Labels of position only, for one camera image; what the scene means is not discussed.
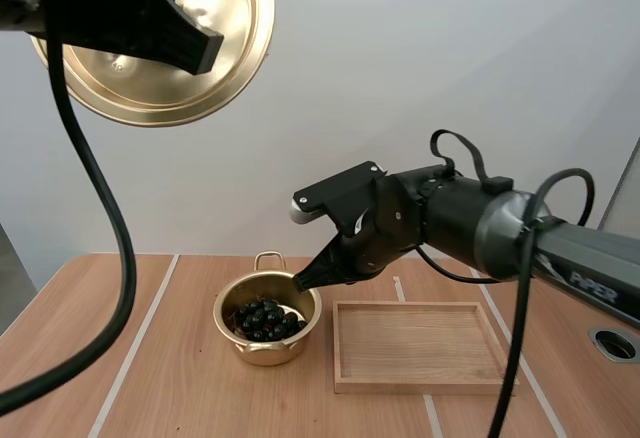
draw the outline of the black robotic arm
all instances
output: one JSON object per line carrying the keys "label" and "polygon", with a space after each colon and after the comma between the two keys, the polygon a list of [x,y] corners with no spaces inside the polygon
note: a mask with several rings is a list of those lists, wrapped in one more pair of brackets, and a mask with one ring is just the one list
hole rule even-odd
{"label": "black robotic arm", "polygon": [[[328,214],[338,228],[296,285],[368,280],[422,244],[498,282],[513,280],[531,196],[507,178],[465,178],[453,162],[393,175],[363,163],[294,194],[294,221]],[[640,241],[566,223],[544,205],[535,224],[544,226],[534,276],[640,329]]]}

